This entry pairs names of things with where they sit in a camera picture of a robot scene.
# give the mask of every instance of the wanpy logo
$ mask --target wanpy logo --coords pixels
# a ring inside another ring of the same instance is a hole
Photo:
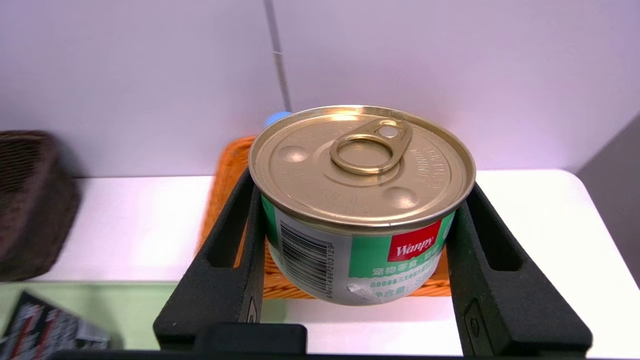
[[[411,260],[429,250],[436,243],[440,222],[410,233],[393,236],[387,261]]]

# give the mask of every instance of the pull tab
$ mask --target pull tab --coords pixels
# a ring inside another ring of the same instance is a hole
[[[331,160],[343,170],[354,174],[381,174],[390,170],[402,158],[413,136],[411,125],[392,119],[373,120],[336,139],[331,145]],[[361,166],[343,159],[339,150],[352,141],[374,142],[387,148],[391,158],[384,164]]]

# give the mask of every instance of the gray panel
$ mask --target gray panel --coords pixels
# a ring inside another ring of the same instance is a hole
[[[640,284],[640,116],[593,157],[578,177]]]
[[[577,170],[640,109],[640,1],[275,0],[294,110],[376,104],[479,168]]]
[[[282,106],[261,1],[0,2],[0,130],[84,175],[211,174]]]

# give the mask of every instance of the gold can lid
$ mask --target gold can lid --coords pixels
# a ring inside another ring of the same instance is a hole
[[[448,130],[375,106],[327,106],[275,122],[256,137],[249,171],[282,211],[362,234],[427,226],[476,180],[469,150]]]

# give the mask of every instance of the wicker basket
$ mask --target wicker basket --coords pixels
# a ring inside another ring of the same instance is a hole
[[[222,210],[225,202],[234,186],[236,185],[240,175],[244,172],[248,163],[249,148],[253,143],[255,136],[240,138],[230,143],[224,150],[220,161],[216,177],[209,190],[209,203],[204,216],[202,231],[200,233],[200,242],[198,243],[196,252],[211,232],[213,225]],[[265,299],[311,299],[310,295],[302,292],[293,285],[275,265],[269,250],[265,248],[266,256],[264,263],[264,298]],[[240,254],[236,257],[236,266],[239,263]],[[451,287],[449,284],[449,270],[447,266],[447,256],[443,254],[435,273],[430,279],[418,290],[413,292],[411,296],[451,296]]]
[[[51,135],[0,132],[0,281],[42,275],[56,262],[79,204]]]

